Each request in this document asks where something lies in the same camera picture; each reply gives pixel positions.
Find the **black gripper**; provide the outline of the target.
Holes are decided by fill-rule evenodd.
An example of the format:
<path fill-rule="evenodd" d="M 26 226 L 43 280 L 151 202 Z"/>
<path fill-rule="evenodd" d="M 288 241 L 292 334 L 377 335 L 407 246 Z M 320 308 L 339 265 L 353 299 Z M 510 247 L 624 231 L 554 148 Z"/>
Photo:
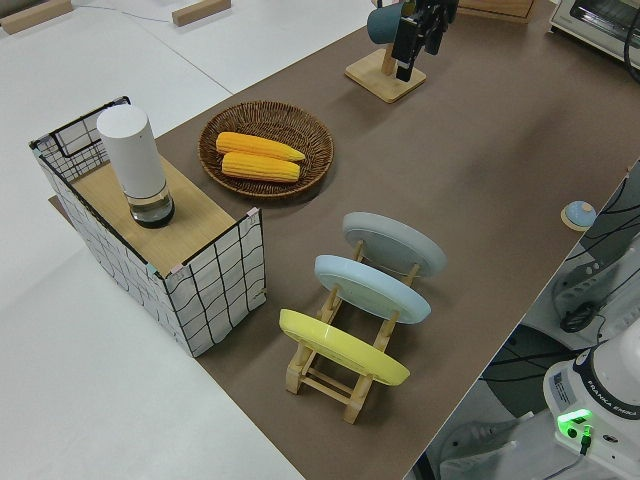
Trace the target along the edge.
<path fill-rule="evenodd" d="M 439 52 L 446 23 L 452 23 L 458 9 L 457 0 L 408 0 L 401 8 L 401 15 L 394 38 L 392 58 L 396 60 L 396 78 L 409 81 L 414 65 L 414 49 L 418 36 L 418 22 L 427 21 L 425 51 L 431 55 Z"/>

